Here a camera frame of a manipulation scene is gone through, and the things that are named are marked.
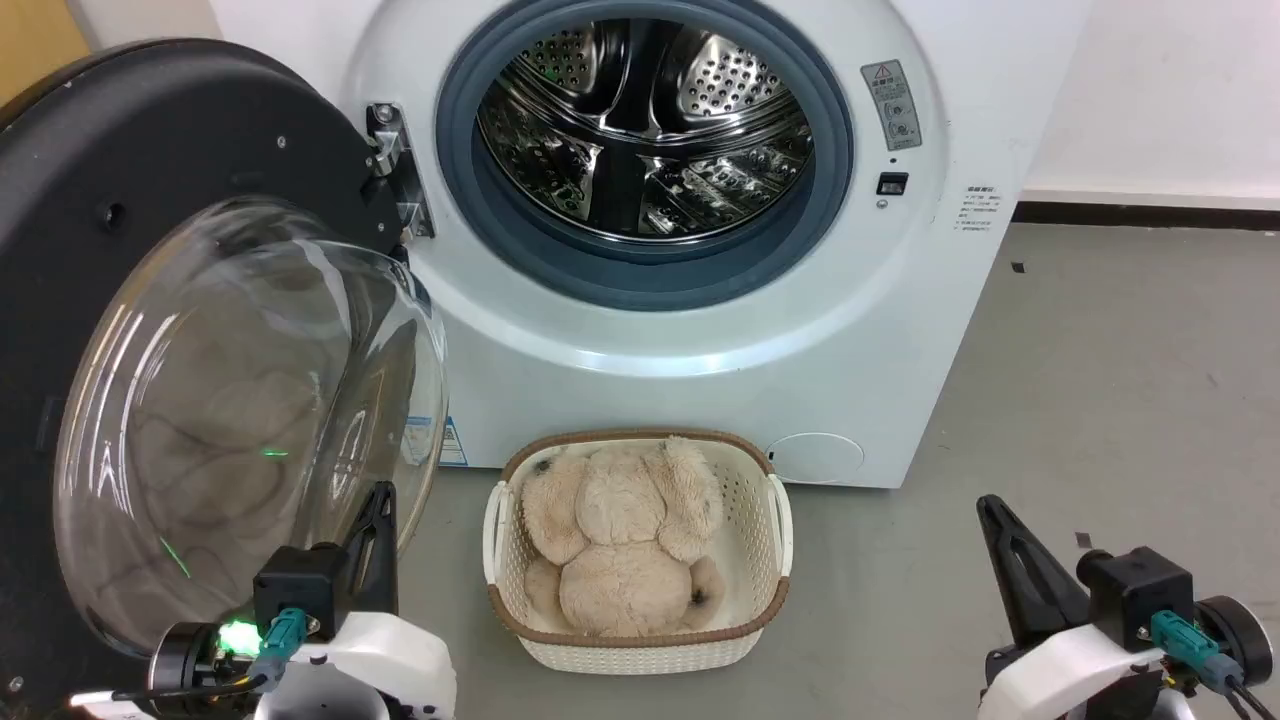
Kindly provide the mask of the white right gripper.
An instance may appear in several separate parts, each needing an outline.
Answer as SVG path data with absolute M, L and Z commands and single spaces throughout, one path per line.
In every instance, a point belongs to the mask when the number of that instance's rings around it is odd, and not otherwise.
M 1088 623 L 1088 594 L 1001 497 L 979 497 L 977 515 L 1012 646 L 1032 648 L 1044 641 L 995 676 L 980 700 L 979 719 L 1061 717 L 1132 666 L 1164 657 L 1160 647 L 1132 652 L 1097 626 L 1082 626 Z

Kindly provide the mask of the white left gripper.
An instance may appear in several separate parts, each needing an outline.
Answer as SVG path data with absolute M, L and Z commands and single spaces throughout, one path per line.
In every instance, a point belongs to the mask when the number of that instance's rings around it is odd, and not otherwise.
M 443 639 L 398 614 L 396 487 L 370 489 L 346 537 L 349 609 L 262 693 L 257 719 L 453 719 L 458 680 Z

